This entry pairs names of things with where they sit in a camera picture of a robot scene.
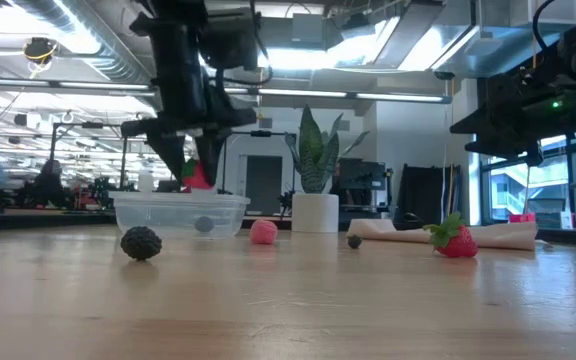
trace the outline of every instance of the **potted plant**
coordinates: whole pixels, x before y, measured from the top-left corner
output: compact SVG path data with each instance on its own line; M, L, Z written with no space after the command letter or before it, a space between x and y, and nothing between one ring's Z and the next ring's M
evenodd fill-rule
M368 134L367 131L361 133L340 154L337 130L342 115L337 117L330 133L321 132L310 107L306 106L301 116L299 139L286 134L286 144L292 153L295 170L301 175L304 189L303 194L296 193L292 198L293 231L332 233L339 228L339 197L322 192L335 172L337 161L361 144Z

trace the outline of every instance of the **window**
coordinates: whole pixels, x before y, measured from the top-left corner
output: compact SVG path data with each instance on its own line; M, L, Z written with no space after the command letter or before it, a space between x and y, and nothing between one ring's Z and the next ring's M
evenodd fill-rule
M576 187L570 186L576 183L576 134L570 141L560 135L540 143L544 162L530 169L530 181L521 156L483 160L482 183L488 184L482 194L485 223L507 221L511 214L523 213L526 204L530 212L570 210L576 219Z
M530 181L526 164L493 169L489 178L491 193L495 194L490 209L493 220L508 220L511 214L522 214L527 202L538 204L546 199L569 202L565 155L548 158L539 167L532 167Z

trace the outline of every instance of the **red object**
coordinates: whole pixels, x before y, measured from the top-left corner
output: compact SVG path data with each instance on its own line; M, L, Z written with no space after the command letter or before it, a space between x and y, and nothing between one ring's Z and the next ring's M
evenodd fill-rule
M508 222L516 223L516 222L535 222L537 221L537 217L535 214L520 214L520 215L510 215L508 217Z
M479 251L477 244L472 240L470 230L465 225L459 226L459 235L451 237L448 246L443 248L436 246L435 249L447 257L474 257Z
M253 244L271 245L277 238L277 225L272 221L257 220L250 228L250 241Z
M201 165L201 163L197 163L192 176L186 176L181 180L185 186L189 186L194 189L212 189L212 186L210 186L206 181L206 176L204 175L204 167Z

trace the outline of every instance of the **white pot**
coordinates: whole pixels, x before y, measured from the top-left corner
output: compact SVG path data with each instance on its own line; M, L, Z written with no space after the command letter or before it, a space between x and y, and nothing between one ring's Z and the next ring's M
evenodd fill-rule
M329 194L294 194L292 231L309 233L339 231L339 197Z

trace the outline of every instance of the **white bottle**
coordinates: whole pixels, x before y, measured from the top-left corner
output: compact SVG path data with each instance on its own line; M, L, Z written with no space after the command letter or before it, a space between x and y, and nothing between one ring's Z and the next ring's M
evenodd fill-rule
M152 171L140 172L137 186L140 192L153 192L155 190L155 178L152 176Z

